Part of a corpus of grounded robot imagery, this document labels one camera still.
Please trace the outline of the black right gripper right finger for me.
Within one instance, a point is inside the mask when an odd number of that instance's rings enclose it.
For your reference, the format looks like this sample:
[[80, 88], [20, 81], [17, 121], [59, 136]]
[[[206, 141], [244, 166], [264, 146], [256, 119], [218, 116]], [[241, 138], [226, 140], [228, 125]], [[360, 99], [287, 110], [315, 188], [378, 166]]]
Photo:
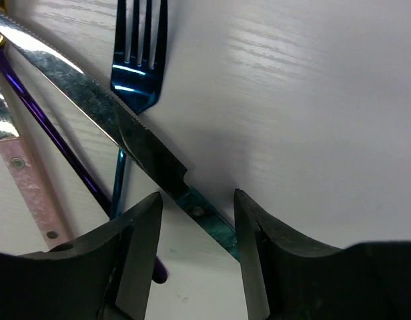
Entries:
[[411, 319], [411, 241], [339, 249], [234, 193], [250, 319]]

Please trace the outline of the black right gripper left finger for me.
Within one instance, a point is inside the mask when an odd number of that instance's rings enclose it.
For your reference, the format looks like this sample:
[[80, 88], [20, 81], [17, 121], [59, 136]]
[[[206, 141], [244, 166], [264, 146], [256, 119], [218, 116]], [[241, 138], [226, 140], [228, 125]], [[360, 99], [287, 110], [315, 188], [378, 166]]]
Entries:
[[48, 252], [0, 253], [0, 319], [143, 319], [162, 211], [152, 193]]

